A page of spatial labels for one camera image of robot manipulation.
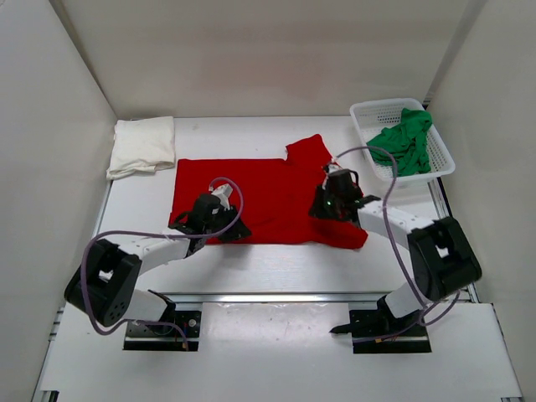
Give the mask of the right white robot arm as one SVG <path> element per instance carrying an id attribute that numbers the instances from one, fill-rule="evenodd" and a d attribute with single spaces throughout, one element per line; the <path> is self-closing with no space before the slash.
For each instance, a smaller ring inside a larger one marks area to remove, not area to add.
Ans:
<path id="1" fill-rule="evenodd" d="M 365 196 L 356 172 L 333 163 L 317 186 L 309 214 L 313 218 L 349 223 L 389 240 L 395 257 L 398 247 L 410 253 L 406 283 L 378 302 L 376 324 L 385 334 L 402 329 L 407 317 L 481 279 L 482 268 L 459 222 L 427 219 L 390 207 L 385 198 Z"/>

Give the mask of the white t shirt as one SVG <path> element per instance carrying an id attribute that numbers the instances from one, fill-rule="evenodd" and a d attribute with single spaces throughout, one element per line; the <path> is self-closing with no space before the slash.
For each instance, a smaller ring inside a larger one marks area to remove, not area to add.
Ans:
<path id="1" fill-rule="evenodd" d="M 176 162 L 175 127 L 171 116 L 118 120 L 106 179 L 173 168 Z"/>

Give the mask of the red t shirt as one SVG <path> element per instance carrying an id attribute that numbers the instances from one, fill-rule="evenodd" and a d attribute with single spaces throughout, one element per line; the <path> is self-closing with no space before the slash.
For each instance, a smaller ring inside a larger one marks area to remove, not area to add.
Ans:
<path id="1" fill-rule="evenodd" d="M 251 236 L 241 244 L 299 245 L 316 242 L 357 250 L 368 234 L 350 223 L 311 217 L 316 187 L 322 184 L 322 168 L 332 155 L 322 136 L 315 134 L 286 146 L 286 158 L 180 159 L 169 224 L 193 207 L 215 178 L 225 177 L 240 188 L 245 207 L 242 221 Z"/>

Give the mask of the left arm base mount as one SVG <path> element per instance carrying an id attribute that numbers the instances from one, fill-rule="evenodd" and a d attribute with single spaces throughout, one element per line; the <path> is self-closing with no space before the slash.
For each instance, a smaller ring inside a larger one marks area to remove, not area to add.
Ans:
<path id="1" fill-rule="evenodd" d="M 155 291 L 135 291 L 126 312 L 123 349 L 197 352 L 202 322 L 200 303 L 176 302 Z"/>

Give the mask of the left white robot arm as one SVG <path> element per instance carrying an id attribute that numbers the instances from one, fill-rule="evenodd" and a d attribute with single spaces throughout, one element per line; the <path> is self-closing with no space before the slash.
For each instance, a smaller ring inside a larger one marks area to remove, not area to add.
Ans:
<path id="1" fill-rule="evenodd" d="M 131 231 L 133 240 L 122 244 L 109 241 L 110 232 L 98 234 L 64 290 L 65 301 L 84 312 L 100 335 L 113 333 L 124 322 L 158 336 L 182 334 L 174 302 L 162 293 L 137 289 L 138 277 L 193 256 L 211 239 L 229 243 L 249 237 L 243 208 L 230 202 L 233 192 L 230 184 L 223 184 L 200 194 L 192 209 L 160 234 Z"/>

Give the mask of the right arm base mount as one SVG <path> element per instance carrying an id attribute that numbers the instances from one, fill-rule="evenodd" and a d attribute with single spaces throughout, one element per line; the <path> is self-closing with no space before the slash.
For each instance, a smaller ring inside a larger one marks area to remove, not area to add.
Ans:
<path id="1" fill-rule="evenodd" d="M 388 308 L 386 296 L 375 309 L 349 311 L 349 323 L 333 327 L 332 335 L 350 334 L 354 354 L 431 353 L 430 339 L 420 324 L 422 310 L 395 317 Z"/>

